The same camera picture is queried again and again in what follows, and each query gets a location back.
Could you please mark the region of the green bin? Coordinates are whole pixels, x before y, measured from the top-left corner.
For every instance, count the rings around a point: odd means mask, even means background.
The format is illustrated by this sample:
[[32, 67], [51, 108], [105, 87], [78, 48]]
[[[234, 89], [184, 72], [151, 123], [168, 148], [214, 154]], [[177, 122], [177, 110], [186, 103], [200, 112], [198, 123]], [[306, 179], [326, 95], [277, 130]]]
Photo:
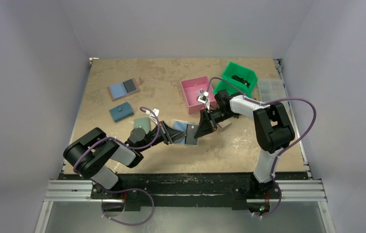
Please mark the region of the green bin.
[[214, 88], [213, 94], [217, 94], [219, 91], [225, 90], [228, 94], [235, 94], [235, 93], [243, 93], [247, 97], [251, 97], [253, 85], [251, 84], [248, 88], [247, 86], [239, 83], [232, 78], [223, 79], [220, 81], [217, 86]]
[[229, 62], [229, 64], [227, 65], [227, 67], [225, 68], [225, 70], [222, 73], [222, 78], [228, 79], [228, 78], [231, 78], [233, 75], [237, 75], [237, 76], [247, 80], [254, 87], [258, 81], [257, 75], [253, 70], [243, 67], [234, 62]]

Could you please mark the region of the blue card holder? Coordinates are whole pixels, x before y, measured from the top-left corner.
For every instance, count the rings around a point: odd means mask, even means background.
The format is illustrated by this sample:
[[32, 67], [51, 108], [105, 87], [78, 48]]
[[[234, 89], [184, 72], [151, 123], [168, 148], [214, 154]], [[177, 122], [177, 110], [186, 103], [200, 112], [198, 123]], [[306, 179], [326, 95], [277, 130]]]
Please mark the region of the blue card holder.
[[134, 114], [134, 111], [129, 102], [124, 102], [110, 109], [109, 113], [114, 122], [119, 122], [122, 119], [132, 116]]

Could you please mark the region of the dark grey VIP card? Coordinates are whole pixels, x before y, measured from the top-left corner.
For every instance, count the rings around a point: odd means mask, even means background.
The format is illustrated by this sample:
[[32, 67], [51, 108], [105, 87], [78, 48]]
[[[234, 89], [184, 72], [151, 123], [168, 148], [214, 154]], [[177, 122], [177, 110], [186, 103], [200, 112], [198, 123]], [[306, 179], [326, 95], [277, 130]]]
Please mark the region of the dark grey VIP card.
[[186, 126], [186, 137], [185, 137], [185, 145], [190, 145], [190, 146], [196, 146], [198, 145], [198, 139], [194, 138], [195, 133], [197, 132], [198, 129], [198, 125], [197, 124], [192, 124], [192, 123], [188, 123]]

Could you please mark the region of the front green bin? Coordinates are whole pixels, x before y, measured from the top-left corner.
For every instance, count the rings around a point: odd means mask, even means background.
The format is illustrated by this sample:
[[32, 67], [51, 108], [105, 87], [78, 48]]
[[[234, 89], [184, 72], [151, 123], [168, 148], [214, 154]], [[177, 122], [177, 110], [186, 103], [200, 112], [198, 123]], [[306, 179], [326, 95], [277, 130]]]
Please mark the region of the front green bin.
[[232, 78], [223, 79], [220, 81], [217, 86], [214, 88], [213, 94], [217, 94], [219, 91], [225, 90], [228, 94], [235, 94], [235, 93], [243, 93], [247, 97], [251, 97], [253, 85], [251, 84], [248, 88], [247, 86], [239, 83]]

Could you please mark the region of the clear screw organizer box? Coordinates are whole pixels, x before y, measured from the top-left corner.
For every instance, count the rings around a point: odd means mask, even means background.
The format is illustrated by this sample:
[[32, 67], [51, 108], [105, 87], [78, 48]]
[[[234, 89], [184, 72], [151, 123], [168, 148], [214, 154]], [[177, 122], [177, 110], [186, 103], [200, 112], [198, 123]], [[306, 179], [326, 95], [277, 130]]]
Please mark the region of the clear screw organizer box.
[[257, 86], [262, 102], [286, 98], [284, 82], [281, 79], [259, 79]]

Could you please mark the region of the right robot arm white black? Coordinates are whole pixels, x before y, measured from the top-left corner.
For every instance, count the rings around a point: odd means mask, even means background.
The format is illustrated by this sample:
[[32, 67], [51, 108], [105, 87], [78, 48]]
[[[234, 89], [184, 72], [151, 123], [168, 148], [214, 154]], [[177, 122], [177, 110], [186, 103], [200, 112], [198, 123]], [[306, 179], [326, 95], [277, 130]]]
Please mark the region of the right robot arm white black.
[[282, 103], [262, 103], [240, 93], [226, 90], [215, 95], [217, 108], [200, 111], [200, 121], [194, 138], [211, 134], [218, 124], [232, 117], [245, 116], [253, 120], [260, 155], [250, 178], [248, 190], [257, 198], [273, 187], [279, 155], [295, 139], [295, 132]]

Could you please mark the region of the pink box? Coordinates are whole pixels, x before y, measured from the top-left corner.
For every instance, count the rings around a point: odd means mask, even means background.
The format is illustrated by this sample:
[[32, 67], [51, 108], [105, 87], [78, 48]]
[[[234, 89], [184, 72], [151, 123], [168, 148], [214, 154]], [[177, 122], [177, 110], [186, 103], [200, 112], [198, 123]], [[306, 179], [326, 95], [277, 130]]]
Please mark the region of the pink box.
[[183, 80], [180, 82], [183, 92], [183, 97], [186, 101], [188, 114], [196, 114], [201, 109], [205, 108], [205, 104], [198, 101], [199, 91], [206, 90], [209, 84], [207, 76]]

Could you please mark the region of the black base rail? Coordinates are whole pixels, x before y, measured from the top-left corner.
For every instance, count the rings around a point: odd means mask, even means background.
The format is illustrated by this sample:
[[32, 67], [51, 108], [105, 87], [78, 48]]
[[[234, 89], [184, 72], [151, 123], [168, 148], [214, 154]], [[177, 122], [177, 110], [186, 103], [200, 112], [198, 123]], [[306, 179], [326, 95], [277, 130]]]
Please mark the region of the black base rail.
[[120, 174], [120, 189], [105, 191], [92, 185], [93, 200], [119, 201], [127, 211], [141, 207], [226, 207], [265, 211], [281, 196], [277, 184], [262, 193], [248, 188], [251, 172]]

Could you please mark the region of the rear green bin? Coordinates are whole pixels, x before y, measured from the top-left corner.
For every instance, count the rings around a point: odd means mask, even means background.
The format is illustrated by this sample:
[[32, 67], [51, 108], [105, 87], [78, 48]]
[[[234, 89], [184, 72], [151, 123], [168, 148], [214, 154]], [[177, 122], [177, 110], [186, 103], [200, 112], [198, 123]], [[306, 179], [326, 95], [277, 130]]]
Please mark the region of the rear green bin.
[[258, 81], [257, 75], [253, 70], [243, 67], [234, 62], [229, 62], [229, 64], [227, 65], [227, 67], [225, 68], [225, 70], [222, 73], [222, 78], [228, 79], [228, 78], [231, 78], [233, 75], [237, 75], [237, 76], [247, 80], [254, 87]]

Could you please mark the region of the open brown card holder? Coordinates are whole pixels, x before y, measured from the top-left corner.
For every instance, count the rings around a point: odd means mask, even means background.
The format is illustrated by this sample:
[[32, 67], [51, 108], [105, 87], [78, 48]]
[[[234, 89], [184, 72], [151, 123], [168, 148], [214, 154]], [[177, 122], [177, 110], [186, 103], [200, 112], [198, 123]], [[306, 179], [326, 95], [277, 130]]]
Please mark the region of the open brown card holder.
[[140, 85], [142, 84], [142, 79], [129, 79], [120, 83], [112, 84], [108, 86], [109, 96], [112, 101], [122, 99], [124, 97], [133, 95], [140, 92]]

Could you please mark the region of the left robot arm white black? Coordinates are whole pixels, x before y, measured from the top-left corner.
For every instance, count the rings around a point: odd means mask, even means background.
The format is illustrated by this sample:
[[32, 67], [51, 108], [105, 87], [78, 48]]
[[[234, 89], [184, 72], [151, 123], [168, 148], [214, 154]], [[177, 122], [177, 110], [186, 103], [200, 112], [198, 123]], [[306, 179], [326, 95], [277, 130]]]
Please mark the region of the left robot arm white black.
[[176, 130], [164, 121], [154, 129], [146, 132], [143, 128], [134, 128], [123, 143], [108, 137], [96, 127], [70, 144], [63, 152], [63, 158], [73, 166], [73, 171], [103, 187], [103, 193], [114, 199], [120, 196], [121, 179], [106, 166], [109, 160], [117, 161], [126, 167], [133, 168], [142, 159], [142, 152], [159, 143], [172, 144], [187, 135]]

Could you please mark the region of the black object in bin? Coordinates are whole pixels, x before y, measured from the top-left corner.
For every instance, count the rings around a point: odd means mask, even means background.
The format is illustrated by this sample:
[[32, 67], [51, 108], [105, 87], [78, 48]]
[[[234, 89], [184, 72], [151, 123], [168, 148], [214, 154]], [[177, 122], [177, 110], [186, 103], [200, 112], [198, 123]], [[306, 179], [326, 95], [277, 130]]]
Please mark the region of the black object in bin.
[[243, 85], [247, 86], [248, 88], [249, 88], [249, 87], [250, 87], [250, 85], [251, 85], [247, 80], [245, 80], [245, 79], [243, 79], [243, 78], [241, 78], [241, 77], [239, 77], [239, 76], [237, 76], [237, 75], [233, 75], [231, 78], [232, 78], [233, 80], [235, 80], [235, 81], [239, 82], [239, 83], [242, 83]]

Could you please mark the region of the green card holder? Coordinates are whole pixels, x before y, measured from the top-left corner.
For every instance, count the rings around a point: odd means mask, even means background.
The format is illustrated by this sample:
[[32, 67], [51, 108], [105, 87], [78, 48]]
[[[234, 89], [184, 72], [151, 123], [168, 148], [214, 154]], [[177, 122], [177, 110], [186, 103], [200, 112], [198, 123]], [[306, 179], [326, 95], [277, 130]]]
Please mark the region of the green card holder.
[[151, 120], [148, 117], [134, 119], [134, 128], [142, 128], [146, 133], [151, 131]]

